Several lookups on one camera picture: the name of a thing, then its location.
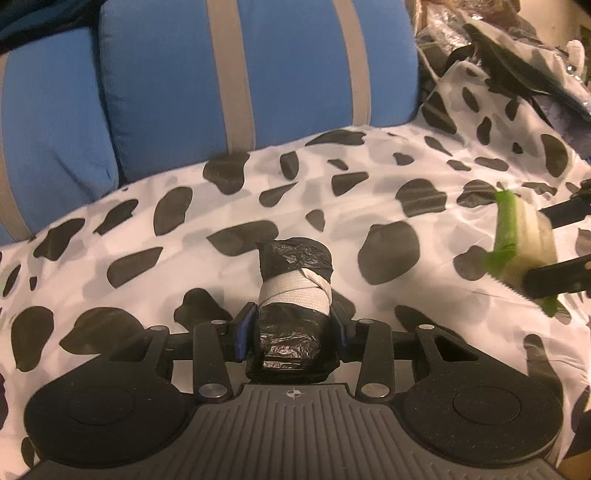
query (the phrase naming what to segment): black circular pad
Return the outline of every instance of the black circular pad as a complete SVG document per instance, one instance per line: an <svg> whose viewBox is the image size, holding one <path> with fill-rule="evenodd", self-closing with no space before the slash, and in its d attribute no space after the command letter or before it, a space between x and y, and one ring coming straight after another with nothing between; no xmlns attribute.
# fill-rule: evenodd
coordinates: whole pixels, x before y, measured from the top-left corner
<svg viewBox="0 0 591 480"><path fill-rule="evenodd" d="M183 395L140 362L87 364L39 390L25 428L43 459L104 468L160 450L181 430Z"/></svg>
<svg viewBox="0 0 591 480"><path fill-rule="evenodd" d="M128 417L134 405L134 396L122 388L91 387L70 397L68 414L85 425L109 425Z"/></svg>
<svg viewBox="0 0 591 480"><path fill-rule="evenodd" d="M453 397L453 408L471 422L502 425L519 415L521 403L508 390L478 385L456 393Z"/></svg>
<svg viewBox="0 0 591 480"><path fill-rule="evenodd" d="M548 388L490 358L434 365L408 391L402 413L425 447L484 468L545 456L562 425Z"/></svg>

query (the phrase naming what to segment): metal screw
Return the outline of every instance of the metal screw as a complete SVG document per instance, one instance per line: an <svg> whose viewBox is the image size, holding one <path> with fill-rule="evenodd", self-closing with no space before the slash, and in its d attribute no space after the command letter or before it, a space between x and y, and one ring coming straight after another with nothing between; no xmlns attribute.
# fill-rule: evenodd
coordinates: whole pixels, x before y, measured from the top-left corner
<svg viewBox="0 0 591 480"><path fill-rule="evenodd" d="M390 389L382 383L366 383L361 387L361 393L366 397L382 398L390 393Z"/></svg>
<svg viewBox="0 0 591 480"><path fill-rule="evenodd" d="M228 389L219 383L206 383L199 387L198 392L205 398L221 398L228 393Z"/></svg>

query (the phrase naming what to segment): blanket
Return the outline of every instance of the blanket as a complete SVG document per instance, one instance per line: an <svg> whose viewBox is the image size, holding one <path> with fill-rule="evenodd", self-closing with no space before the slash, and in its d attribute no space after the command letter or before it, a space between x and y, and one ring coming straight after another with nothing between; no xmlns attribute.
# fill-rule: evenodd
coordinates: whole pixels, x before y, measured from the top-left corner
<svg viewBox="0 0 591 480"><path fill-rule="evenodd" d="M495 191L542 208L589 177L529 104L461 62L409 124L150 177L0 249L0 478L36 461L22 414L37 389L145 327L230 319L258 298L255 243L292 236L330 249L333 298L354 318L441 325L547 384L563 405L562 458L589 397L591 300L561 295L549 318L482 258ZM560 261L591 253L589 220L555 235Z"/></svg>

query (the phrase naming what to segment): ribbed rubber surface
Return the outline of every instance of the ribbed rubber surface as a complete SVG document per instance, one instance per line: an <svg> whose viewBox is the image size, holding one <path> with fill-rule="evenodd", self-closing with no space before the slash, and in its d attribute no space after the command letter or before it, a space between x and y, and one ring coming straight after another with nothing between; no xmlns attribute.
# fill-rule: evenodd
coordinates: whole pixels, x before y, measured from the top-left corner
<svg viewBox="0 0 591 480"><path fill-rule="evenodd" d="M27 480L558 480L543 460L484 470L442 460L408 437L393 412L344 385L246 385L199 408L169 447L138 463L81 470L41 462Z"/></svg>

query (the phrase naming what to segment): crosshair logo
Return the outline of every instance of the crosshair logo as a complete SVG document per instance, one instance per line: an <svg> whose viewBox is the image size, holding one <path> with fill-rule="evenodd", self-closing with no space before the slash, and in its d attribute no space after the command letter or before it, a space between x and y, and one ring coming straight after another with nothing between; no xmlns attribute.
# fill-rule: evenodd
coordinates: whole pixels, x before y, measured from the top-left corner
<svg viewBox="0 0 591 480"><path fill-rule="evenodd" d="M296 390L295 388L292 388L291 390L284 393L284 395L287 395L292 400L295 400L297 397L301 397L303 395L303 393L299 390Z"/></svg>

